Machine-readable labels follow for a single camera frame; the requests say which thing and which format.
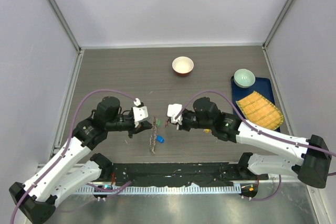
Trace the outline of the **large metal keyring disc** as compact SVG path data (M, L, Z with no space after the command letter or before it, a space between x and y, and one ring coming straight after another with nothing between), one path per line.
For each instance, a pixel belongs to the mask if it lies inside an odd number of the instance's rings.
M149 142L150 142L149 151L153 154L155 154L157 136L158 136L158 119L156 117L153 117L152 133L149 138Z

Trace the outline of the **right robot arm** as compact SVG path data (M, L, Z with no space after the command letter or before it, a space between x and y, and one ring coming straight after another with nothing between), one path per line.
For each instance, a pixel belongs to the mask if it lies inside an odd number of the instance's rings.
M278 174L297 177L314 188L326 186L332 156L320 136L295 137L263 128L234 114L222 112L207 97L194 101L192 110L181 104L171 104L167 116L178 130L209 129L219 140L251 145L272 153L271 156L244 154L237 166L237 173L242 179L260 174Z

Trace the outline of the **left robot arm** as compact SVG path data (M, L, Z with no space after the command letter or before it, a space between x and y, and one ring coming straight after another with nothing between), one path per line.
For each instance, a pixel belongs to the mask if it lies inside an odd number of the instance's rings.
M147 107L139 99L133 103L131 109L122 111L118 98L104 97L88 118L72 128L64 146L39 172L24 183L15 182L10 186L15 210L20 210L31 223L45 223L59 204L78 188L93 180L107 181L113 173L113 165L100 153L94 154L72 174L68 172L104 141L109 132L125 131L132 137L152 127Z

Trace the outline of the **blue tag key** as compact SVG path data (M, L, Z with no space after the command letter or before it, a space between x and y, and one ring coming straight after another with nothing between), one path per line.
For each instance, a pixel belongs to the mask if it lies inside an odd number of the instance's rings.
M159 135L156 137L156 140L160 143L164 143L164 138Z

